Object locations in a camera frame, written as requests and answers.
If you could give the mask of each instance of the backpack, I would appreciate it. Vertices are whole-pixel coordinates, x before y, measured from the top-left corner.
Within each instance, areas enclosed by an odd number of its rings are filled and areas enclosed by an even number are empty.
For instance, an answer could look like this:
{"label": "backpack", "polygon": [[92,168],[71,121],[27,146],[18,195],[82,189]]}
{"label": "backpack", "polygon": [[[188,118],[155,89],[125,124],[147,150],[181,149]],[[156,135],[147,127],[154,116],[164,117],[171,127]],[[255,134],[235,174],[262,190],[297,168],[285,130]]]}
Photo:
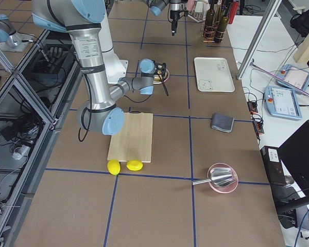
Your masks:
{"label": "backpack", "polygon": [[309,33],[309,10],[294,15],[289,23],[291,28],[294,28],[302,37],[306,37]]}

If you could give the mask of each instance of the label on robot arm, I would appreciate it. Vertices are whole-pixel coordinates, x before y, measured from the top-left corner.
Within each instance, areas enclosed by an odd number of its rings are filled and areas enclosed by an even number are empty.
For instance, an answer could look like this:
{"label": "label on robot arm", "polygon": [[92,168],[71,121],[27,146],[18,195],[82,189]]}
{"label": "label on robot arm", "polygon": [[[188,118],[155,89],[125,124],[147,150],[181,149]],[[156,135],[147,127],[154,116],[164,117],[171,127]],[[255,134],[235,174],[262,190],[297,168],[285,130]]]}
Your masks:
{"label": "label on robot arm", "polygon": [[271,162],[279,162],[278,153],[276,149],[268,148],[269,160]]}
{"label": "label on robot arm", "polygon": [[100,50],[96,39],[74,40],[79,59],[100,57]]}

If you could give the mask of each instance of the blue tablet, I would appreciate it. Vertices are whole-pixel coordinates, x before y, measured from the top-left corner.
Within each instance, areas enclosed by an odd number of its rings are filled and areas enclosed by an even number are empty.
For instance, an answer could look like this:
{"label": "blue tablet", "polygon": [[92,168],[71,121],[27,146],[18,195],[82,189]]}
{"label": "blue tablet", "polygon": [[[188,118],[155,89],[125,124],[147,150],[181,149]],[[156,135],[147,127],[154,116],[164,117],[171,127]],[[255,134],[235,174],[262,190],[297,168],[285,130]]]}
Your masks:
{"label": "blue tablet", "polygon": [[[276,76],[304,91],[309,85],[309,72],[291,64],[285,64],[281,71],[276,73]],[[277,83],[291,88],[287,83],[280,80],[277,80]]]}
{"label": "blue tablet", "polygon": [[272,116],[301,120],[301,110],[293,89],[268,86],[265,89],[267,109]]}

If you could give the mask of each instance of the scoop handle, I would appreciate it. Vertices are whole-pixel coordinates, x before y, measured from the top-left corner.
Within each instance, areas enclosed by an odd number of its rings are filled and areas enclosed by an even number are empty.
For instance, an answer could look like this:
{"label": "scoop handle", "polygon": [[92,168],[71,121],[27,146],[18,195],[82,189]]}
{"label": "scoop handle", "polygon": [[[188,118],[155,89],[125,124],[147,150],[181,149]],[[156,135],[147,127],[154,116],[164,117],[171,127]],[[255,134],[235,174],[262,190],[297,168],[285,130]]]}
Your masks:
{"label": "scoop handle", "polygon": [[212,179],[200,179],[200,180],[192,181],[192,185],[208,183],[210,181],[212,181]]}

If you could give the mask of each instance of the wooden cutting board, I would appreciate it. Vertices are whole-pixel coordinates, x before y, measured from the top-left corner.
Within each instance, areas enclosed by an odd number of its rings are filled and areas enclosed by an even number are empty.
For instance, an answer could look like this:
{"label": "wooden cutting board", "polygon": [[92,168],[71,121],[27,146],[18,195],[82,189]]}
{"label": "wooden cutting board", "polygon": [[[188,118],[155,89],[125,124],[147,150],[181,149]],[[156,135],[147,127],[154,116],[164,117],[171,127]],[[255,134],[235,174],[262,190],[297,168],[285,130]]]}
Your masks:
{"label": "wooden cutting board", "polygon": [[152,113],[125,113],[122,130],[111,137],[108,160],[151,162]]}

